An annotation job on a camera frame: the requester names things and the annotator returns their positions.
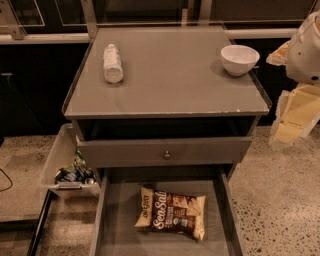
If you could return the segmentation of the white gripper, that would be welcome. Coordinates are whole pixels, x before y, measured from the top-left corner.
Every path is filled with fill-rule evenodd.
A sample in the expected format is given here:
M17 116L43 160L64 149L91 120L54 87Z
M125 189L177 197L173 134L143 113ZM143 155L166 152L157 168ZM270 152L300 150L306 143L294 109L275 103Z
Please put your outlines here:
M289 42L268 55L266 62L281 66L287 63ZM278 100L276 120L271 129L274 140L291 144L305 138L320 119L320 86L299 83L291 92L283 91Z

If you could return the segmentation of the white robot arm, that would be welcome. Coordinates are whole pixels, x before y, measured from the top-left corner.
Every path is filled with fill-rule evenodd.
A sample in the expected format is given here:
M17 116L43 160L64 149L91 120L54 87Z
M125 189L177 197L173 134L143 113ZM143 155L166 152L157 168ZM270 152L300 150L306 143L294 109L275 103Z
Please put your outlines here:
M271 53L266 62L284 65L288 78L298 83L283 101L279 99L274 139L293 143L305 137L320 113L320 11L313 12L289 41Z

